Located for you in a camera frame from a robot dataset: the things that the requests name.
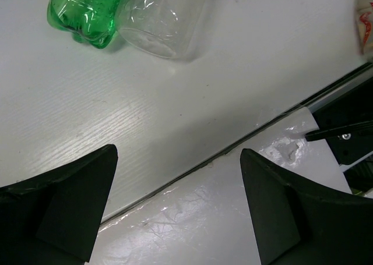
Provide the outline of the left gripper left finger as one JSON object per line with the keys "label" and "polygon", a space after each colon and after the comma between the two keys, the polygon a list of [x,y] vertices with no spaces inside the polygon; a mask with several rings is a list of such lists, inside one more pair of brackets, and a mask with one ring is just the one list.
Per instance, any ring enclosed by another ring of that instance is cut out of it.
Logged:
{"label": "left gripper left finger", "polygon": [[1,264],[86,264],[118,162],[108,144],[1,187]]}

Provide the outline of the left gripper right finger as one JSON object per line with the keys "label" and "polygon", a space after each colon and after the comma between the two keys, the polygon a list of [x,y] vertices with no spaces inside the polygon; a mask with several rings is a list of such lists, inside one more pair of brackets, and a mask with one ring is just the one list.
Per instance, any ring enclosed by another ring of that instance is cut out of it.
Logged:
{"label": "left gripper right finger", "polygon": [[251,149],[240,166],[262,264],[371,264],[372,200],[304,178]]}

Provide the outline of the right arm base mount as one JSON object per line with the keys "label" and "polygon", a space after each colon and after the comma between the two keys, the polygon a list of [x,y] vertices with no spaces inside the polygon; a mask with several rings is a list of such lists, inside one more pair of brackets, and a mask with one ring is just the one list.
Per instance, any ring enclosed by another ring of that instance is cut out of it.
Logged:
{"label": "right arm base mount", "polygon": [[346,91],[312,113],[317,130],[309,142],[326,140],[351,191],[372,192],[372,79]]}

